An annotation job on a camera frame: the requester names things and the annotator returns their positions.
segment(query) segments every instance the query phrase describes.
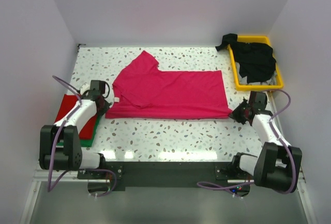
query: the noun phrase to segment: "glass panel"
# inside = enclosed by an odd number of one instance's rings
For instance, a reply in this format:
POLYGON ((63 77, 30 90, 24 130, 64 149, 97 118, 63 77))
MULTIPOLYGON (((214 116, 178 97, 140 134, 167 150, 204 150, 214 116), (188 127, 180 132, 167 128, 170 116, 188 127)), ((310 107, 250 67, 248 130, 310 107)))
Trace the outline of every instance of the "glass panel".
POLYGON ((307 223, 298 192, 251 187, 243 200, 200 188, 127 188, 89 197, 87 183, 41 184, 31 223, 307 223))

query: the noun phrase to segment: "black clothing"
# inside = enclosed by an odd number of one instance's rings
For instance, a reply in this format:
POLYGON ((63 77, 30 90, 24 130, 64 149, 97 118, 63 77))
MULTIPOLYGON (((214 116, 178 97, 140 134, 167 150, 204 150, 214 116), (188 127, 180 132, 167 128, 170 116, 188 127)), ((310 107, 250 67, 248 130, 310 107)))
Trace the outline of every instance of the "black clothing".
POLYGON ((238 42, 237 38, 236 34, 224 35, 222 44, 216 50, 230 45, 234 60, 240 64, 239 74, 242 78, 247 76, 247 83, 269 80, 276 70, 273 48, 264 43, 238 42))

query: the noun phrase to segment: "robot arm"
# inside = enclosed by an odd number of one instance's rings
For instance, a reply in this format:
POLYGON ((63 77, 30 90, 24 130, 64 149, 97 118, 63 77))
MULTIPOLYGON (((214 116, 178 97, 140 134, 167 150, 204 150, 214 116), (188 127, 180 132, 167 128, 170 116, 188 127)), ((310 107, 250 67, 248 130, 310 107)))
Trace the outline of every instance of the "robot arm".
POLYGON ((79 169, 96 169, 104 162, 102 154, 90 153, 82 151, 79 132, 84 127, 86 122, 95 114, 101 116, 106 113, 110 107, 102 96, 106 91, 106 83, 99 80, 91 80, 89 89, 81 96, 82 103, 76 103, 73 107, 75 109, 80 106, 68 120, 68 114, 54 125, 45 125, 40 131, 40 152, 39 164, 44 170, 50 167, 52 145, 54 137, 63 123, 59 141, 63 141, 63 147, 57 147, 54 154, 54 170, 79 170, 79 169))
POLYGON ((294 161, 295 185, 291 192, 294 192, 302 152, 299 148, 293 147, 282 137, 280 131, 271 119, 272 113, 265 110, 267 96, 263 92, 251 92, 249 102, 246 99, 233 111, 231 118, 244 124, 246 121, 256 130, 261 143, 262 151, 259 157, 244 153, 237 153, 232 160, 236 169, 243 170, 254 178, 257 186, 271 188, 279 191, 287 191, 292 184, 293 166, 289 154, 284 145, 289 148, 294 161))

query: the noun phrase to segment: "gray cloth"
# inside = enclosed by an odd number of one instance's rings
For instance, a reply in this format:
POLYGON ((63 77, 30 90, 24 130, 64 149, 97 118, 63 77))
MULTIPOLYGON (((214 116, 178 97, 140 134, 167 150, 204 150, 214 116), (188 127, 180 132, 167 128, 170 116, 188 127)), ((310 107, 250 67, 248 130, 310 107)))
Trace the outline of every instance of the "gray cloth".
POLYGON ((240 76, 239 74, 239 69, 240 69, 240 64, 236 63, 236 68, 237 68, 237 76, 238 76, 238 81, 239 84, 241 85, 277 85, 277 81, 276 81, 276 71, 274 73, 274 75, 267 81, 265 82, 254 82, 254 83, 247 83, 247 77, 242 78, 242 76, 240 76))

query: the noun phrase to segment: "yellow plastic bin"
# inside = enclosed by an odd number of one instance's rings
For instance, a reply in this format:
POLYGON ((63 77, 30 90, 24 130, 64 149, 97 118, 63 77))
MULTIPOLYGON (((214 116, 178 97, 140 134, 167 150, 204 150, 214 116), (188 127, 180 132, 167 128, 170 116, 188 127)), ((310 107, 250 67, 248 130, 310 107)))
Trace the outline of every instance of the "yellow plastic bin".
MULTIPOLYGON (((238 35, 238 41, 246 42, 246 43, 253 43, 253 42, 265 43, 265 44, 268 44, 269 46, 271 46, 270 41, 269 41, 267 36, 238 35)), ((266 89, 273 90, 273 89, 279 89, 279 88, 284 87, 283 79, 281 78, 280 71, 279 71, 277 63, 276 63, 276 73, 277 73, 276 82, 277 82, 277 85, 242 85, 242 84, 239 84, 236 63, 235 63, 234 56, 233 56, 233 51, 232 51, 230 45, 228 45, 228 50, 230 52, 230 57, 231 57, 231 64, 232 64, 232 69, 233 69, 234 82, 236 84, 236 89, 238 91, 264 91, 266 89)))

